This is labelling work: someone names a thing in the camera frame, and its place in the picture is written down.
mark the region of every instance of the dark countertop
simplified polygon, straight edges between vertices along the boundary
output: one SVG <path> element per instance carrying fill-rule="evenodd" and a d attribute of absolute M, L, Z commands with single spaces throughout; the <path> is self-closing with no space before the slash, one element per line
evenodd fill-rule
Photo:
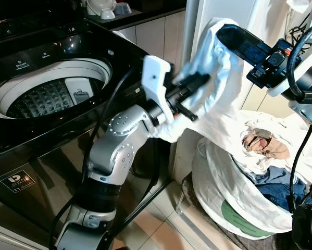
<path fill-rule="evenodd" d="M 100 16 L 86 15 L 86 18 L 108 30 L 121 30 L 186 9 L 187 0 L 125 0 L 133 10 L 132 14 L 103 20 Z"/>

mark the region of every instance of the top-load washing machine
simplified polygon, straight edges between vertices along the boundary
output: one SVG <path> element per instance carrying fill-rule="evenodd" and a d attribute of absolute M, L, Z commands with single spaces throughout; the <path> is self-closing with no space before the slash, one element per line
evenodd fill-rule
<path fill-rule="evenodd" d="M 146 54 L 85 21 L 79 1 L 0 0 L 0 202 L 49 232 L 80 184 L 90 130 L 131 68 L 106 119 L 145 101 Z M 120 221 L 158 178 L 156 145 L 136 156 L 127 181 L 137 184 L 123 186 Z"/>

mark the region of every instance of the white cloth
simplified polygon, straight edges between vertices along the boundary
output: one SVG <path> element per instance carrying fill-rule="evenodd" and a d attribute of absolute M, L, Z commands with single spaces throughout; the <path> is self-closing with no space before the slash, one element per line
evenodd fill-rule
<path fill-rule="evenodd" d="M 286 3 L 296 12 L 304 13 L 311 0 L 286 0 Z"/>
<path fill-rule="evenodd" d="M 193 61 L 185 65 L 174 80 L 180 81 L 196 72 L 210 74 L 209 82 L 183 102 L 186 108 L 198 115 L 198 121 L 192 122 L 180 114 L 172 124 L 163 124 L 157 128 L 154 137 L 175 142 L 186 128 L 191 128 L 207 138 L 209 134 L 212 134 L 216 144 L 225 140 L 222 143 L 225 146 L 236 141 L 236 147 L 239 150 L 241 146 L 239 133 L 234 133 L 237 135 L 236 138 L 232 137 L 233 130 L 230 129 L 227 132 L 228 126 L 224 124 L 236 120 L 238 108 L 235 105 L 235 99 L 241 90 L 243 61 L 231 53 L 216 37 L 216 32 L 225 23 L 236 24 L 233 20 L 218 18 L 213 18 L 207 24 Z"/>
<path fill-rule="evenodd" d="M 230 52 L 216 37 L 216 32 L 230 19 L 212 19 L 203 31 L 198 50 L 192 62 L 185 65 L 174 81 L 180 81 L 188 75 L 199 72 L 210 74 L 209 82 L 197 93 L 185 100 L 183 105 L 198 115 L 192 122 L 180 114 L 172 124 L 157 128 L 154 137 L 175 142 L 186 128 L 200 133 L 213 143 L 229 152 L 245 172 L 265 173 L 271 165 L 286 167 L 291 171 L 297 150 L 306 134 L 302 121 L 300 126 L 288 124 L 284 128 L 282 121 L 271 115 L 245 113 L 239 111 L 236 99 L 241 90 L 243 60 Z M 247 152 L 242 138 L 254 128 L 264 128 L 285 143 L 291 154 L 289 160 L 267 159 L 255 152 Z M 306 145 L 303 157 L 298 162 L 297 176 L 306 184 L 312 183 L 312 139 Z"/>
<path fill-rule="evenodd" d="M 199 152 L 206 155 L 206 159 L 194 156 L 192 163 L 194 192 L 215 222 L 222 222 L 223 227 L 234 232 L 234 225 L 228 225 L 219 219 L 221 216 L 215 216 L 219 214 L 217 208 L 219 205 L 214 204 L 219 202 L 219 197 L 215 199 L 215 192 L 219 191 L 238 214 L 261 230 L 283 233 L 292 229 L 291 214 L 265 199 L 238 169 L 229 153 L 209 140 L 205 140 L 205 147 L 200 145 Z"/>

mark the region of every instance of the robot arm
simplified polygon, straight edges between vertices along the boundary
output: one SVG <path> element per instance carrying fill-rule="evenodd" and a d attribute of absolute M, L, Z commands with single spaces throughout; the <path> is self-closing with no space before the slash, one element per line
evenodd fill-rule
<path fill-rule="evenodd" d="M 168 62 L 147 56 L 143 69 L 147 108 L 135 105 L 115 115 L 106 133 L 92 146 L 88 178 L 71 205 L 55 244 L 57 250 L 111 249 L 108 229 L 136 152 L 151 137 L 155 127 L 173 121 L 173 115 L 183 113 L 192 120 L 197 118 L 180 103 L 204 85 L 209 76 L 195 74 L 181 81 L 180 86 L 168 84 L 165 88 L 164 81 L 172 79 L 172 75 L 170 78 L 168 75 L 171 73 Z"/>

